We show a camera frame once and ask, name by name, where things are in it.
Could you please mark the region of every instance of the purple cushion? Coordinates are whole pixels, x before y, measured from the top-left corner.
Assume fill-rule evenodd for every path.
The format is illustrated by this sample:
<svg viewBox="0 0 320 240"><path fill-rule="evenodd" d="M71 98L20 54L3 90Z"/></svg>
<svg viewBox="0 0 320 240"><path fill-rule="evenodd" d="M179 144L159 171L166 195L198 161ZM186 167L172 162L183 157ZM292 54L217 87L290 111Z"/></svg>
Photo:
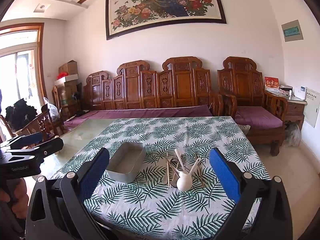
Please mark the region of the purple cushion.
<svg viewBox="0 0 320 240"><path fill-rule="evenodd" d="M76 117L69 122L64 122L66 128L75 128L87 119L117 119L117 118L156 118L156 117L198 117L212 116L207 105L177 107L177 108L154 108L132 110L103 110L90 111L81 117Z"/></svg>
<svg viewBox="0 0 320 240"><path fill-rule="evenodd" d="M282 121L261 106L238 106L235 121L253 129L272 129L282 126Z"/></svg>

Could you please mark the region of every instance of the electrical panel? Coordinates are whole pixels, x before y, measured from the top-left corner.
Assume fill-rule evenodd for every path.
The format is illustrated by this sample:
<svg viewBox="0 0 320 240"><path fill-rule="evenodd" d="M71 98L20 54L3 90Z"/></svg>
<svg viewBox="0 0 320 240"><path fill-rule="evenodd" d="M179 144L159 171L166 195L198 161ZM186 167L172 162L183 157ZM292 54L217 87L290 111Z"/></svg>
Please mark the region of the electrical panel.
<svg viewBox="0 0 320 240"><path fill-rule="evenodd" d="M306 88L306 101L308 104L304 107L304 120L314 128L316 126L319 112L320 94L309 88Z"/></svg>

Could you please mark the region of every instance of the framed painting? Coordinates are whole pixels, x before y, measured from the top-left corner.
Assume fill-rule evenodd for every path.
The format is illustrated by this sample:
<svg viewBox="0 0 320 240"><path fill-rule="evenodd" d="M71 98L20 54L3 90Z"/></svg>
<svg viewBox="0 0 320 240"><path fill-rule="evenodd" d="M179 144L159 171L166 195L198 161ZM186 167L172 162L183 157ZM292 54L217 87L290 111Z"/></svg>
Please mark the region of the framed painting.
<svg viewBox="0 0 320 240"><path fill-rule="evenodd" d="M107 40L176 23L227 23L221 0L106 0Z"/></svg>

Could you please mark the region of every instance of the blue gripper pad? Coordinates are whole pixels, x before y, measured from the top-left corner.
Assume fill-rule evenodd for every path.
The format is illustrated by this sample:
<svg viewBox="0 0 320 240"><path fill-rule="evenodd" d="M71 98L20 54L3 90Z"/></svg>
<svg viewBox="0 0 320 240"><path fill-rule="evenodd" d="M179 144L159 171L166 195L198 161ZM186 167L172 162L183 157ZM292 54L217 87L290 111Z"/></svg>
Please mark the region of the blue gripper pad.
<svg viewBox="0 0 320 240"><path fill-rule="evenodd" d="M79 182L80 192L78 199L81 203L92 196L92 193L97 187L99 180L109 164L109 158L110 154L108 150L101 148L96 156L91 161L83 163L77 172L80 177L80 174L83 173L83 170L81 171L81 169L83 168L85 170L85 174Z"/></svg>
<svg viewBox="0 0 320 240"><path fill-rule="evenodd" d="M216 148L211 149L209 161L224 191L226 192L227 197L238 203L240 199L239 182Z"/></svg>

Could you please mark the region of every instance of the rectangular tray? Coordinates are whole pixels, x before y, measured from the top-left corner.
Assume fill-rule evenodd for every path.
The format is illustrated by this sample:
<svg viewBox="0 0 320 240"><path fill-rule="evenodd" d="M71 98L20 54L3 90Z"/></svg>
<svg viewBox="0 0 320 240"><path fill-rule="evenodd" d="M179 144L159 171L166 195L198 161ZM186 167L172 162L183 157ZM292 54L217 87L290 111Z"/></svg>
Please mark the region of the rectangular tray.
<svg viewBox="0 0 320 240"><path fill-rule="evenodd" d="M109 177L119 182L133 182L145 156L146 149L143 143L122 143L111 157L106 168Z"/></svg>

